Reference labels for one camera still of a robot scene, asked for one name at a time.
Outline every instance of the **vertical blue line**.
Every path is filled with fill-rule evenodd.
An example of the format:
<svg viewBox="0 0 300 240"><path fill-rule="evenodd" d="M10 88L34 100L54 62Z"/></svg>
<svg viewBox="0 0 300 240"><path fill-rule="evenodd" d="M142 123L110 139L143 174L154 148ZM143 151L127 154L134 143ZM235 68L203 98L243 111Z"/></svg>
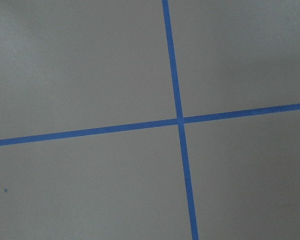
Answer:
<svg viewBox="0 0 300 240"><path fill-rule="evenodd" d="M180 148L181 148L181 156L182 156L182 164L183 164L185 190L186 190L186 197L187 197L189 217L190 217L191 234L192 234L192 240L198 240L199 236L198 236L198 228L197 228L196 210L195 210L194 195L193 195L192 183L191 183L191 174L190 174L187 141L186 141L186 133L185 133L185 123L184 123L184 116L182 113L181 96L180 96L180 89L179 89L178 72L177 72L174 41L173 41L172 29L171 29L168 0L162 0L162 7L163 7L163 16L164 16L164 24L165 24L166 41L168 45L168 53L170 59L170 70L171 70L174 103L175 103L175 110L176 110L176 119L178 124L178 131L179 131L179 140L180 140Z"/></svg>

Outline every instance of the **blue line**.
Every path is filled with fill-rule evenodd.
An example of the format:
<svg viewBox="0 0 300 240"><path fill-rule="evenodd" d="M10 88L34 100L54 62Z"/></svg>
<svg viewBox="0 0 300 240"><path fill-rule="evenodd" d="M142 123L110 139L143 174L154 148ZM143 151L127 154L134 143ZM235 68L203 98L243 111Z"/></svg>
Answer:
<svg viewBox="0 0 300 240"><path fill-rule="evenodd" d="M295 111L295 110L300 110L300 103L283 105L283 106L256 108L250 110L215 113L215 114L200 115L200 116L189 116L184 118L184 123L189 124L189 123L197 123L197 122L214 121L220 119L231 119L231 118L247 117L247 116L254 116L254 115L273 114L273 113Z"/></svg>
<svg viewBox="0 0 300 240"><path fill-rule="evenodd" d="M65 131L65 132L49 133L49 134L34 135L34 136L23 136L23 137L1 139L0 146L40 142L40 141L47 141L47 140L54 140L54 139L66 139L66 138L74 138L74 137L81 137L81 136L88 136L88 135L107 134L107 133L115 133L115 132L122 132L122 131L136 130L136 129L148 129L148 128L163 127L163 126L171 126L176 124L177 124L177 119L174 118L174 119L167 119L167 120L147 121L147 122L140 122L140 123L106 126L106 127L98 127L98 128L75 130L75 131Z"/></svg>
<svg viewBox="0 0 300 240"><path fill-rule="evenodd" d="M197 218L196 218L195 202L194 202L194 195L193 195L192 183L191 183L185 124L184 124L184 117L182 113L181 96L180 96L180 89L179 89L178 72L177 72L174 41L172 36L168 0L162 0L162 8L163 8L163 16L164 16L164 24L165 24L166 41L167 41L168 53L170 59L170 70L171 70L174 103L175 103L175 110L176 110L176 119L178 124L178 131L179 131L183 175L184 175L184 182L185 182L186 197L188 202L191 234L192 234L192 240L198 240L199 236L198 236L198 228L197 228Z"/></svg>

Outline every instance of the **horizontal blue line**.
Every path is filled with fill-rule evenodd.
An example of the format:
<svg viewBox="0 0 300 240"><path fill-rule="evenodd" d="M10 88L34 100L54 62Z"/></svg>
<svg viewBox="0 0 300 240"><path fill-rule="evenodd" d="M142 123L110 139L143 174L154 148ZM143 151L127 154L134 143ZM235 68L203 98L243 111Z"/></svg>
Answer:
<svg viewBox="0 0 300 240"><path fill-rule="evenodd" d="M294 110L300 110L300 103L292 104L292 105L284 105L284 106L256 108L250 110L215 113L215 114L200 115L200 116L188 116L184 118L184 123L190 124L190 123L197 123L197 122L207 122L207 121L214 121L214 120L221 120L221 119L231 119L231 118L247 117L247 116L262 115L262 114L288 112ZM149 128L164 127L164 126L171 126L177 124L178 124L177 119L174 118L174 119L167 119L167 120L147 121L147 122L124 124L124 125L117 125L117 126L97 127L91 129L65 131L65 132L49 133L49 134L34 135L34 136L22 136L22 137L8 138L8 139L0 139L0 146L40 142L40 141L47 141L47 140L54 140L54 139L66 139L66 138L82 137L88 135L107 134L107 133L115 133L115 132L130 131L130 130L137 130L137 129L149 129Z"/></svg>
<svg viewBox="0 0 300 240"><path fill-rule="evenodd" d="M23 136L23 137L1 139L0 146L40 142L40 141L47 141L47 140L54 140L54 139L67 139L67 138L115 133L115 132L130 131L130 130L137 130L137 129L148 129L148 128L163 127L163 126L171 126L176 124L177 124L177 119L174 118L174 119L166 119L166 120L159 120L159 121L147 121L147 122L140 122L140 123L124 124L124 125L117 125L117 126L106 126L106 127L98 127L98 128L75 130L75 131L65 131L65 132L49 133L49 134L34 135L34 136Z"/></svg>
<svg viewBox="0 0 300 240"><path fill-rule="evenodd" d="M300 103L283 105L283 106L256 108L250 110L230 111L230 112L207 114L207 115L200 115L200 116L188 116L184 118L184 123L190 124L190 123L198 123L198 122L207 122L207 121L214 121L214 120L221 120L221 119L232 119L232 118L247 117L247 116L254 116L254 115L288 112L294 110L300 110Z"/></svg>

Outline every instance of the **gray surface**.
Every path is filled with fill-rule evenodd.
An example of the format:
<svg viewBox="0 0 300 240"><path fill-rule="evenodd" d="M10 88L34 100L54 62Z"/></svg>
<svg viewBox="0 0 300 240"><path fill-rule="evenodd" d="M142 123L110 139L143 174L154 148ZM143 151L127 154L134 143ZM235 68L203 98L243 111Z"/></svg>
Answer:
<svg viewBox="0 0 300 240"><path fill-rule="evenodd" d="M178 128L0 147L0 240L34 239L191 239Z"/></svg>
<svg viewBox="0 0 300 240"><path fill-rule="evenodd" d="M0 139L175 117L161 1L0 0Z"/></svg>
<svg viewBox="0 0 300 240"><path fill-rule="evenodd" d="M169 6L186 117L300 103L300 0Z"/></svg>
<svg viewBox="0 0 300 240"><path fill-rule="evenodd" d="M199 237L300 240L300 111L186 125Z"/></svg>

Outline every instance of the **gray floor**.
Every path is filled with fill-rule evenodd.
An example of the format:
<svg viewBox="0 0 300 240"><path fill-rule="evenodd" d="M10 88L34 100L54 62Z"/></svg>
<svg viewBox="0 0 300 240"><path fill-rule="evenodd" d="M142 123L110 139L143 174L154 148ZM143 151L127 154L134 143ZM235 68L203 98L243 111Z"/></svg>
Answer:
<svg viewBox="0 0 300 240"><path fill-rule="evenodd" d="M170 0L185 117L300 103L300 0ZM0 139L176 118L162 2L0 0ZM185 125L201 240L300 240L300 110ZM178 127L0 146L0 240L190 240Z"/></svg>

